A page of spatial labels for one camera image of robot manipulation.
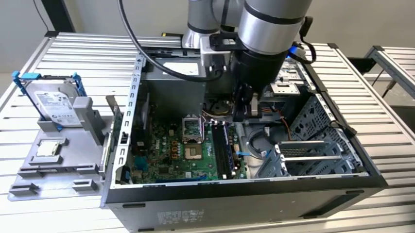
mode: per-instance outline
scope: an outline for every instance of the hard drive label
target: hard drive label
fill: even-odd
[[[36,99],[50,120],[61,126],[78,126],[80,121],[66,95],[58,91],[34,91]]]

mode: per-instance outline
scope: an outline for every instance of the sticker label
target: sticker label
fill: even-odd
[[[185,74],[185,75],[199,75],[199,66],[197,63],[177,63],[177,62],[165,62],[164,67],[172,69],[173,71]]]
[[[36,99],[50,120],[61,126],[80,125],[66,95],[58,91],[34,91]]]
[[[163,225],[201,222],[204,210],[183,210],[157,212],[159,223]]]

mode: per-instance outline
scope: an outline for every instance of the motherboard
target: motherboard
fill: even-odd
[[[199,117],[183,121],[151,122],[151,145],[133,151],[133,183],[169,183],[245,179],[245,163],[237,156],[235,126],[201,122]]]

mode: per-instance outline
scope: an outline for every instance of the chip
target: chip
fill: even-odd
[[[201,159],[201,144],[184,144],[184,158]]]
[[[159,174],[168,174],[168,167],[159,167]]]

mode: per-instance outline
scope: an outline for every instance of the metal rail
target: metal rail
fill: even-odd
[[[415,48],[373,46],[365,54],[391,76],[391,89],[397,83],[415,99]]]
[[[175,37],[139,38],[148,45],[179,48]],[[367,84],[337,49],[315,44],[313,68],[337,104],[347,122],[357,130],[359,140],[391,186],[327,219],[285,221],[183,232],[261,233],[385,233],[415,229],[415,143],[413,134]],[[34,51],[30,71],[49,75],[82,77],[93,109],[109,115],[105,95],[125,103],[136,50],[124,36],[61,33]],[[6,93],[0,112],[0,229],[13,232],[128,232],[110,210],[98,208],[100,196],[9,202],[6,192],[22,164],[38,126],[37,113],[17,91]]]

